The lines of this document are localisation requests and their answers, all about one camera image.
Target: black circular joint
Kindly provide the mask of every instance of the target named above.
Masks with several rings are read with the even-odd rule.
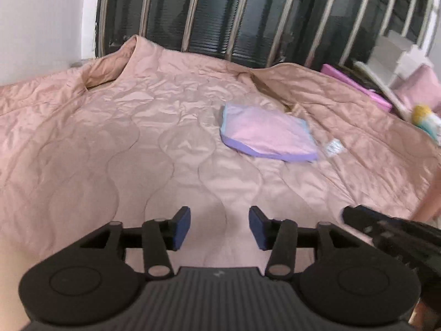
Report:
[[[81,326],[116,316],[135,301],[140,287],[138,274],[116,256],[74,249],[30,269],[18,292],[31,319]]]
[[[377,327],[405,319],[420,283],[405,265],[372,249],[336,249],[300,276],[310,308],[339,324]]]

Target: bright pink box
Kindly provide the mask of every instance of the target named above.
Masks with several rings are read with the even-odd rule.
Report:
[[[351,87],[354,87],[355,89],[358,89],[360,92],[363,92],[364,94],[367,94],[382,110],[386,112],[390,112],[392,109],[391,103],[386,101],[383,97],[379,96],[372,90],[366,89],[361,87],[358,83],[350,79],[347,75],[340,72],[339,70],[335,69],[334,67],[325,64],[321,68],[321,72],[325,75],[334,77],[338,79],[339,81],[342,81],[346,83],[347,85],[350,85]]]

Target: pink pillow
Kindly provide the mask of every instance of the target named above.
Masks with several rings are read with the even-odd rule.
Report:
[[[434,70],[421,65],[395,90],[396,96],[408,110],[416,105],[426,105],[432,110],[441,103],[441,85]]]

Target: pink quilt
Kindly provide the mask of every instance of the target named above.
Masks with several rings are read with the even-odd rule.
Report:
[[[228,148],[227,101],[305,119],[318,161]],[[326,154],[334,139],[345,149]],[[305,227],[341,223],[347,205],[408,217],[438,164],[429,136],[333,78],[288,63],[252,70],[141,37],[83,67],[0,87],[0,142],[2,236],[44,258],[111,220],[135,227],[188,205],[175,268],[263,267],[251,205]],[[127,262],[140,269],[140,255]]]

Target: white care label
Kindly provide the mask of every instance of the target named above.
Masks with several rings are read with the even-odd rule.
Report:
[[[333,157],[346,150],[338,139],[331,140],[325,147],[325,153],[327,157]]]

